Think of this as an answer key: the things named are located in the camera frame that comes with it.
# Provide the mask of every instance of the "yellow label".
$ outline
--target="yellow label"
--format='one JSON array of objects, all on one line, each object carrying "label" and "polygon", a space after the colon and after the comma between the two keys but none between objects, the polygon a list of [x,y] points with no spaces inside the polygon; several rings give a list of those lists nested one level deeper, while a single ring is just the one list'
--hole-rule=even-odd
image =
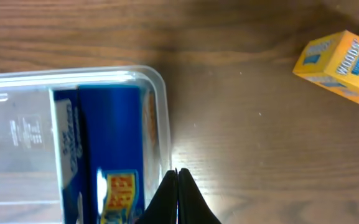
[{"label": "yellow label", "polygon": [[101,224],[124,224],[128,221],[136,196],[135,181],[135,174],[107,175],[108,193]]},{"label": "yellow label", "polygon": [[311,41],[294,73],[359,103],[359,36],[344,31]]}]

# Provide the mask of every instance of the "plastic container lid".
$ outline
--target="plastic container lid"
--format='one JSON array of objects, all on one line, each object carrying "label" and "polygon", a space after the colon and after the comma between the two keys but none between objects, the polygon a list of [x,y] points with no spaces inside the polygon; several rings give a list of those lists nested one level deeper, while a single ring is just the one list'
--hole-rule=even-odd
[{"label": "plastic container lid", "polygon": [[152,85],[161,181],[171,168],[166,87],[147,66],[74,68],[0,74],[0,223],[60,223],[48,89],[80,84]]}]

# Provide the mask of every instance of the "cardboard box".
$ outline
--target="cardboard box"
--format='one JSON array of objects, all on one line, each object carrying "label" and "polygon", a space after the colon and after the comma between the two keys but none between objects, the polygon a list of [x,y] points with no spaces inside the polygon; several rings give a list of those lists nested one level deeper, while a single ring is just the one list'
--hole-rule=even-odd
[{"label": "cardboard box", "polygon": [[293,72],[359,104],[359,36],[343,31],[309,42]]},{"label": "cardboard box", "polygon": [[65,224],[90,223],[87,156],[77,90],[50,91],[55,157]]},{"label": "cardboard box", "polygon": [[145,209],[142,91],[79,86],[90,171],[90,223],[132,223]]}]

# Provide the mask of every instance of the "blue package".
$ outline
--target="blue package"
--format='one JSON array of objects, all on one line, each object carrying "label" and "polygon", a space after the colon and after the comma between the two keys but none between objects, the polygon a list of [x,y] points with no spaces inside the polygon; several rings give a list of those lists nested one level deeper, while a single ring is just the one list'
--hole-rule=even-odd
[{"label": "blue package", "polygon": [[92,223],[133,223],[145,209],[141,89],[79,86],[79,96],[89,149]]},{"label": "blue package", "polygon": [[50,94],[63,223],[88,224],[88,172],[81,141],[78,91],[51,90]]}]

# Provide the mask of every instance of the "wood grain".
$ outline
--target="wood grain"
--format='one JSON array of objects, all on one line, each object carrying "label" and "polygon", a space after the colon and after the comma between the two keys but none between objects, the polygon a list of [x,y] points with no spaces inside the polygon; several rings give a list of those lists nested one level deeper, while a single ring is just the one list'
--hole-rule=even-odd
[{"label": "wood grain", "polygon": [[[0,0],[0,72],[150,65],[174,164],[222,223],[359,223],[359,105],[291,73],[344,29],[359,34],[359,1]],[[59,218],[10,209],[0,222]]]}]

